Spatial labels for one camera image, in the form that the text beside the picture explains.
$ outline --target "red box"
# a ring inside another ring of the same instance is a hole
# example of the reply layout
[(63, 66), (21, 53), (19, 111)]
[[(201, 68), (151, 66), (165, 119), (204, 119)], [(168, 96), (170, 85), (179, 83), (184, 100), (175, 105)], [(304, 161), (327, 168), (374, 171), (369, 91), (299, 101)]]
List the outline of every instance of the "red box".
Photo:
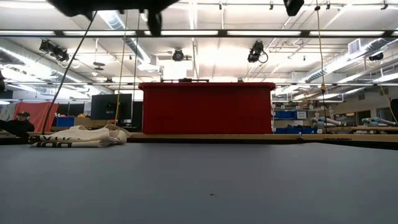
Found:
[(140, 83), (145, 134), (271, 134), (273, 83)]

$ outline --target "white cloth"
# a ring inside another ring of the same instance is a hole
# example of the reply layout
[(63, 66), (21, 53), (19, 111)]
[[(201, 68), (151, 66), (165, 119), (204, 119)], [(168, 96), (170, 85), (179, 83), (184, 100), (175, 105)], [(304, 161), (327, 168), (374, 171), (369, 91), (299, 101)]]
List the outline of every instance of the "white cloth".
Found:
[(131, 134), (115, 125), (107, 125), (97, 130), (87, 130), (84, 126), (74, 126), (49, 136), (32, 136), (32, 147), (104, 147), (124, 144)]

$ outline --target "table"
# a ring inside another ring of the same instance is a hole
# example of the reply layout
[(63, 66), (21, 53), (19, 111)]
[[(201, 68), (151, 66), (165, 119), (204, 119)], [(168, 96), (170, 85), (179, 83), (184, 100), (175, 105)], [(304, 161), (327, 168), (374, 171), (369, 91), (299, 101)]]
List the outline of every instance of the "table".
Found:
[(397, 223), (398, 152), (297, 145), (0, 148), (0, 223)]

